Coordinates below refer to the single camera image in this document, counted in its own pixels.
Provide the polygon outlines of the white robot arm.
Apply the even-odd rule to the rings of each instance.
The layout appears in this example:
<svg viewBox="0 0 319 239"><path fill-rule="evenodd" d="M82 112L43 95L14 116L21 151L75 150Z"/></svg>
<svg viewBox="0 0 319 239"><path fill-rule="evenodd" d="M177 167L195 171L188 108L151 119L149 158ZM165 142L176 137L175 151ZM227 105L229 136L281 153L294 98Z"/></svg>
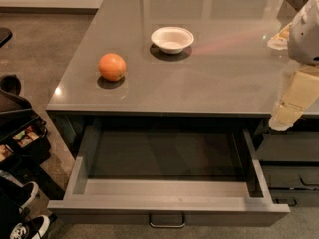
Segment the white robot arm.
<svg viewBox="0 0 319 239"><path fill-rule="evenodd" d="M308 0L267 45L286 50L288 57L300 64L296 71L283 75L268 123L275 131L287 131L319 98L319 0Z"/></svg>

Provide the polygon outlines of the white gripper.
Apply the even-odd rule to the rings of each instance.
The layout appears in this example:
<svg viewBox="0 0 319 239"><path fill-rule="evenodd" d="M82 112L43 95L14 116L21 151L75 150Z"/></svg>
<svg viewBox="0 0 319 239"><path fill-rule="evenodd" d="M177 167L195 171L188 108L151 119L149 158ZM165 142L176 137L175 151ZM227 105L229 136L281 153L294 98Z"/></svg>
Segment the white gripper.
<svg viewBox="0 0 319 239"><path fill-rule="evenodd" d="M290 26L291 24L287 24L271 37L267 46L275 50L286 50ZM306 66L298 69L293 73L280 104L275 105L268 123L269 127L275 131L287 131L292 128L318 97L319 68Z"/></svg>

